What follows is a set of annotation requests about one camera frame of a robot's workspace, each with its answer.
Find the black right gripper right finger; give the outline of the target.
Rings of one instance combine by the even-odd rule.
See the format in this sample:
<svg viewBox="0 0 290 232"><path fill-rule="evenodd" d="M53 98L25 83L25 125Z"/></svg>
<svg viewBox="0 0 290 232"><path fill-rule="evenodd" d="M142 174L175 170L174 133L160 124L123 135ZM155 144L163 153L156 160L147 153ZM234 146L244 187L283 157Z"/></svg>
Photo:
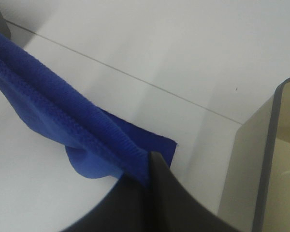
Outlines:
<svg viewBox="0 0 290 232"><path fill-rule="evenodd" d="M235 232L196 201L178 182L159 152L151 152L154 222L158 232Z"/></svg>

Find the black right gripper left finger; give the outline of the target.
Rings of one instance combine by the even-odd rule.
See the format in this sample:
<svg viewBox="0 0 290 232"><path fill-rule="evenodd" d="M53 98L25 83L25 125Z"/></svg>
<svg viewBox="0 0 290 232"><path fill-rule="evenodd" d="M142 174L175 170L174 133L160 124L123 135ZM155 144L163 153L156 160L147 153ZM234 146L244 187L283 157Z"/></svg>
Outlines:
<svg viewBox="0 0 290 232"><path fill-rule="evenodd" d="M148 191L126 175L97 206L65 232L148 232Z"/></svg>

